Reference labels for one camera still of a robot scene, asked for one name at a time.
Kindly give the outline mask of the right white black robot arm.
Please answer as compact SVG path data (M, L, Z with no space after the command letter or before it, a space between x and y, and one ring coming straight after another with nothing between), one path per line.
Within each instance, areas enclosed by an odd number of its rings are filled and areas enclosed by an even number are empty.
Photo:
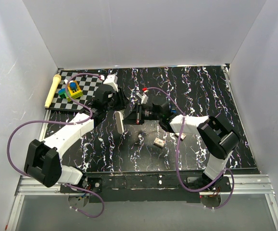
M199 135L210 153L202 174L203 187L189 189L184 183L181 186L192 193L214 191L220 186L227 161L239 144L240 135L221 113L197 117L178 114L177 109L178 106L170 106L168 102L148 105L147 98L142 98L130 114L116 113L115 116L121 132L125 124L141 125L147 120L157 120L164 131L177 134L179 139L184 133Z

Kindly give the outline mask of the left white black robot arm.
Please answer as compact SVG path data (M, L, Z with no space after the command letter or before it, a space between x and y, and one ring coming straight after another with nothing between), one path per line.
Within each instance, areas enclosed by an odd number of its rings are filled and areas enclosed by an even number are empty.
M123 112L128 103L121 87L115 84L100 85L94 97L87 102L90 112L82 109L69 125L42 141L30 142L24 172L48 188L56 183L69 183L76 192L83 192L87 188L87 180L77 168L61 164L63 155L83 135L96 128L109 111L114 111L118 133L122 134Z

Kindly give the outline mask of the white cream stapler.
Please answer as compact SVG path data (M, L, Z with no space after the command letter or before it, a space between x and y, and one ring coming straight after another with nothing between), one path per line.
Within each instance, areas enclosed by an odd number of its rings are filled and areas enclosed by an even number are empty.
M114 117L115 117L115 121L116 121L116 126L117 126L117 131L119 134L123 134L124 133L124 111L115 111L114 112Z

